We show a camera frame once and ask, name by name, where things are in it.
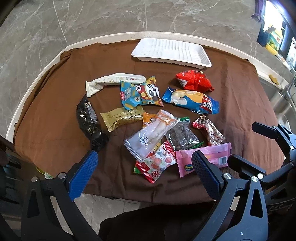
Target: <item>blue snack package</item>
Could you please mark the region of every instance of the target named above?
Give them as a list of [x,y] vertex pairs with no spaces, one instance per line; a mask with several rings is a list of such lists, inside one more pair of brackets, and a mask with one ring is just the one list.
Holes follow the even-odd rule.
[[219,102],[197,91],[176,90],[168,87],[162,99],[198,114],[219,113]]
[[120,96],[122,105],[127,110],[131,110],[137,105],[155,104],[163,106],[154,76],[140,85],[121,81]]

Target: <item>silver bolt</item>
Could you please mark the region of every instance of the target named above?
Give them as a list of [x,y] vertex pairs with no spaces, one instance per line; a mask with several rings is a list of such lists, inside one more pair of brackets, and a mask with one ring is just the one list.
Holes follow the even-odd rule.
[[231,179],[231,175],[230,175],[229,173],[225,173],[225,174],[224,174],[224,177],[225,177],[226,179]]
[[258,181],[259,181],[258,178],[255,177],[255,176],[252,176],[252,180],[253,180],[254,182],[258,182]]
[[258,177],[259,179],[263,179],[264,176],[263,176],[262,173],[258,173],[258,174],[257,174],[257,177]]
[[61,172],[59,175],[58,175],[58,178],[59,179],[63,179],[63,178],[65,178],[66,177],[66,173],[64,173],[64,172]]
[[32,177],[31,181],[34,183],[34,182],[37,182],[38,180],[38,177]]

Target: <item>candy wrapper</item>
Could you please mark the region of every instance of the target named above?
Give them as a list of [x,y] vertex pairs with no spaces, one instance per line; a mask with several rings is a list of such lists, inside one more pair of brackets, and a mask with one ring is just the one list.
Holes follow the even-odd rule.
[[198,114],[219,113],[219,102],[196,91],[176,90],[168,87],[163,100],[176,106],[187,108]]
[[123,73],[107,75],[91,82],[85,82],[86,96],[91,97],[103,89],[105,85],[120,85],[121,81],[137,85],[146,81],[146,78],[143,75]]
[[183,177],[191,172],[194,168],[191,163],[192,154],[200,150],[210,163],[217,167],[227,167],[227,159],[231,155],[231,143],[220,144],[217,146],[200,147],[191,150],[176,151],[176,158],[179,168],[180,177]]
[[120,96],[122,105],[127,110],[130,110],[137,105],[155,104],[163,106],[154,76],[147,79],[141,85],[134,85],[122,81]]
[[171,113],[160,110],[153,122],[135,133],[123,143],[138,161],[143,161],[167,131],[174,127],[180,119]]
[[[149,114],[147,112],[143,113],[143,128],[146,127],[147,125],[149,125],[155,118],[156,114]],[[157,151],[157,149],[160,147],[161,143],[157,142],[157,144],[155,145],[155,147],[153,148],[153,150],[151,152],[149,152],[149,154],[147,155],[147,157],[154,155],[154,153]],[[140,172],[140,170],[135,166],[133,169],[133,172],[135,174],[142,174]]]
[[202,93],[214,90],[207,76],[200,70],[187,70],[176,74],[176,78],[185,90]]
[[170,144],[165,141],[155,155],[145,158],[142,162],[137,161],[136,167],[150,183],[154,183],[166,168],[175,163],[176,154]]
[[219,145],[225,140],[225,137],[205,115],[201,115],[197,118],[196,121],[192,123],[192,126],[196,129],[205,130],[204,132],[206,133],[205,136],[207,137],[209,146]]
[[101,150],[109,141],[108,136],[101,130],[101,125],[93,107],[86,95],[77,105],[76,116],[80,129],[91,142],[91,148]]
[[114,131],[119,126],[142,120],[144,112],[142,106],[137,106],[131,110],[126,110],[121,107],[111,110],[110,112],[101,113],[101,116],[108,131]]
[[199,139],[188,128],[189,123],[189,117],[183,117],[165,134],[166,139],[174,151],[198,148],[202,145]]

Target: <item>sink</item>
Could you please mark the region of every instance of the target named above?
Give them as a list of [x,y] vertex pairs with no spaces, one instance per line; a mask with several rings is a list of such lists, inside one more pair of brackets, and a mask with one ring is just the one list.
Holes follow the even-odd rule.
[[286,101],[279,89],[266,80],[259,78],[259,81],[271,102],[278,123],[296,133],[296,109],[293,101]]

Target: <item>black snack package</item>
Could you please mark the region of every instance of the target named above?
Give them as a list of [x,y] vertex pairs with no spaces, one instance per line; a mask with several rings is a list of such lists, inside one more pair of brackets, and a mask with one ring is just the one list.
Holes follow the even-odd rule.
[[77,105],[76,116],[80,129],[91,142],[91,148],[100,151],[108,143],[109,138],[102,131],[100,122],[86,95]]

